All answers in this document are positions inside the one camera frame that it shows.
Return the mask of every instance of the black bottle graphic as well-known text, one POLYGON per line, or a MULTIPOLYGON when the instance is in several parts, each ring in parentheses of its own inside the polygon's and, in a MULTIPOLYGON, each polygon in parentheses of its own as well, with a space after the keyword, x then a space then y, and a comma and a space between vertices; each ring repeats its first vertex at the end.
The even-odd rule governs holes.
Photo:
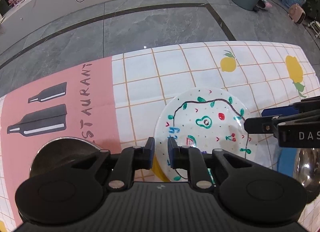
POLYGON ((42 90, 37 95, 28 99, 28 104, 32 102, 45 102, 51 99, 64 96, 67 92, 67 82, 54 85, 42 90))
POLYGON ((7 133, 21 133, 23 136, 28 137, 63 131, 67 128, 66 114, 67 108, 65 104, 29 113, 20 122, 8 126, 7 133))

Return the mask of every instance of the silver pot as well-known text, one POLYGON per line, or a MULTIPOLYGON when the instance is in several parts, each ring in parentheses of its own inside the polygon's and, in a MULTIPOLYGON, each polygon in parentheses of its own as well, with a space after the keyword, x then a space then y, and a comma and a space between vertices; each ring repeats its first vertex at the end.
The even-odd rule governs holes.
POLYGON ((47 142, 38 150, 29 177, 44 174, 63 164, 100 150, 96 145, 75 137, 60 137, 47 142))
POLYGON ((308 203, 316 199, 320 193, 320 149, 298 149, 293 178, 306 189, 308 203))

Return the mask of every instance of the yellow object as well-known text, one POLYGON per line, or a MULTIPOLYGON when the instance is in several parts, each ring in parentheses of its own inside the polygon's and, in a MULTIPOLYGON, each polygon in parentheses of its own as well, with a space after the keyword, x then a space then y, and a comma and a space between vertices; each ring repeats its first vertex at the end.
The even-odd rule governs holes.
POLYGON ((167 176, 163 173, 156 156, 153 157, 152 171, 163 182, 170 182, 167 176))
POLYGON ((303 81, 303 71, 295 56, 287 55, 285 58, 285 65, 289 73, 289 77, 294 83, 301 83, 303 81))
POLYGON ((228 50, 225 50, 225 51, 227 52, 226 54, 224 54, 224 55, 226 55, 226 57, 224 57, 220 61, 220 67, 223 72, 224 71, 232 72, 236 69, 236 59, 230 51, 228 51, 228 50))
POLYGON ((0 221, 0 232, 7 232, 7 229, 4 226, 4 223, 0 221))

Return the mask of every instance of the floor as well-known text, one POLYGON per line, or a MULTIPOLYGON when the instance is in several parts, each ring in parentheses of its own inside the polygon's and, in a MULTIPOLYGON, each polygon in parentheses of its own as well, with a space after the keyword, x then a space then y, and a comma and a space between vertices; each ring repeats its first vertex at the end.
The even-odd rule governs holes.
POLYGON ((82 62, 149 47, 219 40, 299 45, 320 75, 320 42, 277 0, 257 13, 231 0, 113 0, 57 19, 0 55, 0 96, 82 62))

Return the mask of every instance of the decorated plate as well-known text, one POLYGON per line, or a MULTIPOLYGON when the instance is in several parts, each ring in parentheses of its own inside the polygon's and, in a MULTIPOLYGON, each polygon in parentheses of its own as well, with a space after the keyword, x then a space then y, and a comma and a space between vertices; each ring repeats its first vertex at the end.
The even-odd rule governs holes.
POLYGON ((187 171, 170 168, 167 139, 178 146, 197 147, 202 153, 222 148, 254 160, 257 138, 243 128, 250 112, 238 98, 217 88, 193 88, 174 98, 162 111, 155 130, 155 153, 171 181, 186 181, 187 171))

